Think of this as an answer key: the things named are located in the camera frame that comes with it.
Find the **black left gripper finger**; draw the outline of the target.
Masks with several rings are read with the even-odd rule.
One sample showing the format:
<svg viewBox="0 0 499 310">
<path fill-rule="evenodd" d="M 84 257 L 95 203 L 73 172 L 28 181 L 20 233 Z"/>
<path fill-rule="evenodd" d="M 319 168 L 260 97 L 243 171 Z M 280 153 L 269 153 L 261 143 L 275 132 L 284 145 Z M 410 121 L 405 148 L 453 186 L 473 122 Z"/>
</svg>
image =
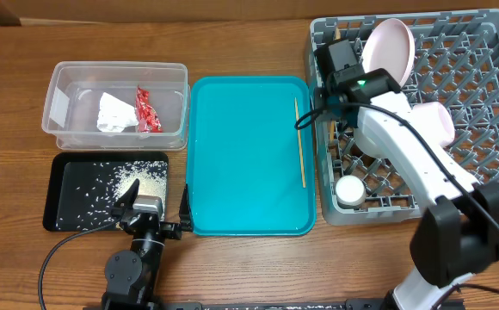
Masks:
<svg viewBox="0 0 499 310">
<path fill-rule="evenodd" d="M 192 233 L 194 231 L 194 223 L 189 203 L 189 190 L 187 184 L 185 185 L 183 190 L 181 205 L 179 207 L 178 214 L 179 214 L 181 229 L 184 232 Z"/>
<path fill-rule="evenodd" d="M 139 180 L 136 178 L 128 190 L 113 205 L 113 211 L 125 211 L 132 208 L 139 192 Z"/>
</svg>

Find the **white round plate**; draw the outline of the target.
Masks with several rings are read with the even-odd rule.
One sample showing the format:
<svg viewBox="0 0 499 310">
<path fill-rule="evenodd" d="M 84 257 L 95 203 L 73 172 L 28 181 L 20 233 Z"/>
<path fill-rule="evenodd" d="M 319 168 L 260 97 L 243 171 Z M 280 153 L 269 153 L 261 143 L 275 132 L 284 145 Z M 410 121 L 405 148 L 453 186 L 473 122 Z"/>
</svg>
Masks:
<svg viewBox="0 0 499 310">
<path fill-rule="evenodd" d="M 403 87 L 414 64 L 415 39 L 399 19 L 382 21 L 370 34 L 362 51 L 364 72 L 385 69 Z"/>
</svg>

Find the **wooden chopstick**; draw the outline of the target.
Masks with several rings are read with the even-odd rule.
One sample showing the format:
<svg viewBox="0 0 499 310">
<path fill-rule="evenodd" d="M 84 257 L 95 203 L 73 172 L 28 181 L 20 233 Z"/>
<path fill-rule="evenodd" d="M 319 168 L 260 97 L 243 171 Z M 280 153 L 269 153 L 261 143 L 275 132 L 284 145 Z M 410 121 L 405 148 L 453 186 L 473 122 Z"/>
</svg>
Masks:
<svg viewBox="0 0 499 310">
<path fill-rule="evenodd" d="M 334 39 L 339 40 L 341 38 L 341 32 L 339 28 L 335 29 Z M 330 130 L 329 130 L 330 140 L 334 140 L 336 138 L 336 121 L 330 122 Z"/>
<path fill-rule="evenodd" d="M 295 117 L 296 117 L 296 123 L 297 123 L 297 121 L 299 120 L 299 105 L 298 105 L 297 97 L 294 98 L 294 111 L 295 111 Z M 304 155 L 303 155 L 303 150 L 302 150 L 301 132 L 297 128 L 296 128 L 296 132 L 298 135 L 299 163 L 300 163 L 302 187 L 305 189 L 306 188 L 305 161 L 304 161 Z"/>
</svg>

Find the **red snack wrapper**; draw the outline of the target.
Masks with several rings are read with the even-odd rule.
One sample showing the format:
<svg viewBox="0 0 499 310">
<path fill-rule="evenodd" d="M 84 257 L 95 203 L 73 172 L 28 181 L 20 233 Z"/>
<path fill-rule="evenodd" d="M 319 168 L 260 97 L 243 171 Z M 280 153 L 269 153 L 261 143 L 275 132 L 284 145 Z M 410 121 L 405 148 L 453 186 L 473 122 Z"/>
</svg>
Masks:
<svg viewBox="0 0 499 310">
<path fill-rule="evenodd" d="M 162 124 L 157 111 L 150 105 L 149 97 L 150 92 L 148 90 L 137 88 L 135 114 L 139 121 L 138 131 L 140 133 L 161 133 L 163 131 Z"/>
</svg>

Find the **pink bowl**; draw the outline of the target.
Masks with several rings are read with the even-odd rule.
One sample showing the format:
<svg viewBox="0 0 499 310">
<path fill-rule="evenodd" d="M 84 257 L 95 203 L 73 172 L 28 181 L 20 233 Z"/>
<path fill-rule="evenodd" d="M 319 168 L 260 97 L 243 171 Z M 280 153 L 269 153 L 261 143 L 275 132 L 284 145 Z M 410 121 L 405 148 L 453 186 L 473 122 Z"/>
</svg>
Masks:
<svg viewBox="0 0 499 310">
<path fill-rule="evenodd" d="M 452 116 L 440 102 L 419 103 L 412 108 L 418 132 L 435 144 L 446 147 L 455 138 Z"/>
</svg>

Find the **cream paper cup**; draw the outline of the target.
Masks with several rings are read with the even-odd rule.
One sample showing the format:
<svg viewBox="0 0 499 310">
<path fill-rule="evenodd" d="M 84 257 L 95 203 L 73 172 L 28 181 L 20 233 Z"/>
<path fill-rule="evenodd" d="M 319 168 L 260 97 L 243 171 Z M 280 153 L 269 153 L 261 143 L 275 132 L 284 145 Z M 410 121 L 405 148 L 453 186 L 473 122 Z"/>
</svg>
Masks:
<svg viewBox="0 0 499 310">
<path fill-rule="evenodd" d="M 340 208 L 356 209 L 364 203 L 367 193 L 358 177 L 347 175 L 336 182 L 335 195 Z"/>
</svg>

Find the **grey-white bowl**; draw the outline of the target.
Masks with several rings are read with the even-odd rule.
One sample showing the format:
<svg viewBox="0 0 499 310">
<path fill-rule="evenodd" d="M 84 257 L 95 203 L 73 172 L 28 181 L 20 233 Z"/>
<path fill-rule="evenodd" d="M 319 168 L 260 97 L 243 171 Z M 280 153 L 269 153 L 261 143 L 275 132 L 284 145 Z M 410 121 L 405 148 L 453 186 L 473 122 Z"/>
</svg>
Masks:
<svg viewBox="0 0 499 310">
<path fill-rule="evenodd" d="M 354 141 L 357 147 L 367 156 L 371 158 L 382 158 L 382 152 L 379 147 L 367 136 L 365 136 L 361 129 L 354 129 Z"/>
</svg>

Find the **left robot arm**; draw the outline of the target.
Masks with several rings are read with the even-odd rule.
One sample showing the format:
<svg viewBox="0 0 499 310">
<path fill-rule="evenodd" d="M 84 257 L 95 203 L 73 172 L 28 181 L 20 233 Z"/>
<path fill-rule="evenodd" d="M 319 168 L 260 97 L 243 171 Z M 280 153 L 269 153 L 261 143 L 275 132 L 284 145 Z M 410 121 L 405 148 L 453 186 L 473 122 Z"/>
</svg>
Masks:
<svg viewBox="0 0 499 310">
<path fill-rule="evenodd" d="M 162 220 L 160 197 L 141 195 L 139 181 L 132 183 L 112 207 L 112 216 L 120 228 L 132 236 L 131 247 L 118 251 L 107 260 L 104 276 L 107 280 L 101 309 L 165 309 L 154 295 L 154 286 L 167 239 L 179 240 L 184 232 L 194 230 L 188 200 L 188 188 L 183 190 L 178 223 Z"/>
</svg>

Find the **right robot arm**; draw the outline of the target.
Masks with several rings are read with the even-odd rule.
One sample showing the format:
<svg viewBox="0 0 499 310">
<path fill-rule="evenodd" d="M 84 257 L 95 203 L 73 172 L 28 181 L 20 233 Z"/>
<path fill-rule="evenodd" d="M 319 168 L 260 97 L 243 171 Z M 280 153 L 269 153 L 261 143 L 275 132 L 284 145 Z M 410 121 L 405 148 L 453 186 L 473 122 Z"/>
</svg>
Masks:
<svg viewBox="0 0 499 310">
<path fill-rule="evenodd" d="M 391 162 L 422 212 L 410 242 L 414 268 L 384 309 L 437 309 L 499 262 L 499 183 L 479 183 L 443 150 L 438 132 L 453 125 L 444 107 L 423 116 L 388 71 L 360 65 L 325 76 L 319 93 L 317 112 L 339 117 L 357 143 L 371 140 L 360 149 Z"/>
</svg>

